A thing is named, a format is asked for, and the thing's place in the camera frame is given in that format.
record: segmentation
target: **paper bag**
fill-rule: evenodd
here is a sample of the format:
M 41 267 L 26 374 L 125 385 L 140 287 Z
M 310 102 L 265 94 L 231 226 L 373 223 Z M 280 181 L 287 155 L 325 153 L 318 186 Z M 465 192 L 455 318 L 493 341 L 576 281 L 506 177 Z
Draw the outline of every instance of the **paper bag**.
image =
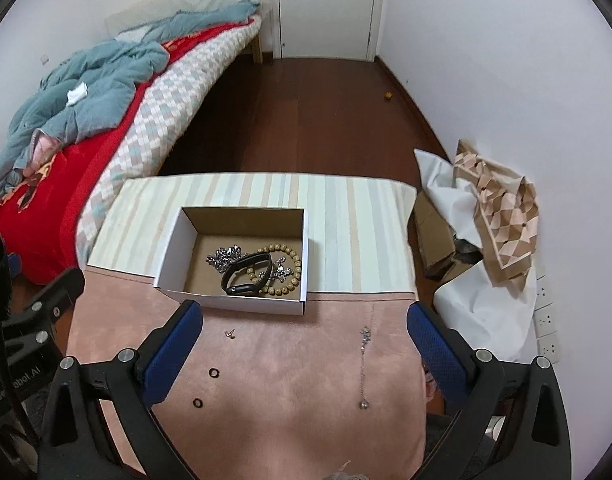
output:
M 535 186 L 525 176 L 481 157 L 460 140 L 454 176 L 476 187 L 474 223 L 481 235 L 484 264 L 495 285 L 525 284 L 537 246 L 538 206 Z

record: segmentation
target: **black wristband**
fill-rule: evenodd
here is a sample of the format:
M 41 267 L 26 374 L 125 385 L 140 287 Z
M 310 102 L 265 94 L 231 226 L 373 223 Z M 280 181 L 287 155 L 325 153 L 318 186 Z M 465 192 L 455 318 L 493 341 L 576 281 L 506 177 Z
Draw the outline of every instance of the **black wristband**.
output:
M 246 283 L 245 285 L 228 286 L 228 282 L 230 282 L 230 279 L 235 272 L 241 269 L 246 269 L 246 267 L 251 267 L 255 264 L 260 264 L 261 262 L 268 262 L 268 268 L 265 270 L 263 276 L 259 279 L 259 283 Z M 266 283 L 268 283 L 272 270 L 273 259 L 271 258 L 270 253 L 253 253 L 248 256 L 244 256 L 243 258 L 232 262 L 228 269 L 226 269 L 224 276 L 221 278 L 221 288 L 229 296 L 237 296 L 239 294 L 248 294 L 251 292 L 257 293 L 262 290 Z

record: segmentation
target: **bracelet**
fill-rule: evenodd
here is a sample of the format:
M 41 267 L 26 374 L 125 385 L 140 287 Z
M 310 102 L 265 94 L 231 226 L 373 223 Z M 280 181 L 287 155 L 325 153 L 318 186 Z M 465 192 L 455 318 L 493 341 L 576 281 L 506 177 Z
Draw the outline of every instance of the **bracelet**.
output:
M 228 286 L 228 282 L 232 278 L 232 275 L 241 269 L 246 269 L 246 267 L 259 264 L 261 262 L 267 262 L 268 267 L 260 278 L 255 278 L 257 281 L 253 283 L 246 283 L 245 285 L 232 285 Z M 259 293 L 268 282 L 270 275 L 273 271 L 273 259 L 270 256 L 270 253 L 254 253 L 249 256 L 244 256 L 238 260 L 235 260 L 228 266 L 226 272 L 221 278 L 221 288 L 228 294 L 229 296 L 236 296 L 239 294 L 248 294 L 251 292 Z
M 295 264 L 295 270 L 293 271 L 292 269 L 282 265 L 286 261 L 286 257 L 282 256 L 273 264 L 273 270 L 269 280 L 279 280 L 283 283 L 288 276 L 292 276 L 290 282 L 286 286 L 282 287 L 273 287 L 264 284 L 264 286 L 261 288 L 261 292 L 264 294 L 270 294 L 271 296 L 282 296 L 289 294 L 299 285 L 299 280 L 301 279 L 301 258 L 291 247 L 288 247 L 285 244 L 270 244 L 257 250 L 257 254 L 274 252 L 285 253 L 287 256 L 291 257 Z M 259 278 L 257 278 L 255 275 L 255 269 L 248 267 L 246 272 L 248 273 L 251 282 L 259 283 Z

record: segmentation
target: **white door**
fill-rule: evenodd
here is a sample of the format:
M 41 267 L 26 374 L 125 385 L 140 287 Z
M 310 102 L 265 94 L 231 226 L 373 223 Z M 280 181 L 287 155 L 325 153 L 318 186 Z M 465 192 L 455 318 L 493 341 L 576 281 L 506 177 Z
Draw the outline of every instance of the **white door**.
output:
M 372 5 L 373 0 L 279 0 L 282 57 L 366 60 Z

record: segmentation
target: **cardboard box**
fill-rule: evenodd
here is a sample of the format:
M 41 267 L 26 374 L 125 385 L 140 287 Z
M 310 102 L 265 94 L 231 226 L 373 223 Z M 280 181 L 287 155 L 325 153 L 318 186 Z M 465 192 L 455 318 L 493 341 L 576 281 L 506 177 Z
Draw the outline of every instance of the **cardboard box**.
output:
M 425 191 L 420 191 L 413 208 L 423 273 L 430 280 L 448 283 L 481 259 L 481 254 L 460 253 L 454 232 Z
M 227 296 L 222 274 L 206 263 L 206 256 L 236 244 L 244 253 L 270 243 L 286 244 L 301 257 L 299 286 L 285 296 Z M 284 253 L 271 253 L 277 260 Z M 286 263 L 293 267 L 287 257 Z M 303 316 L 308 277 L 308 213 L 303 209 L 251 207 L 184 207 L 167 238 L 166 251 L 153 286 L 176 300 L 195 300 L 202 306 Z M 231 284 L 249 283 L 246 269 Z

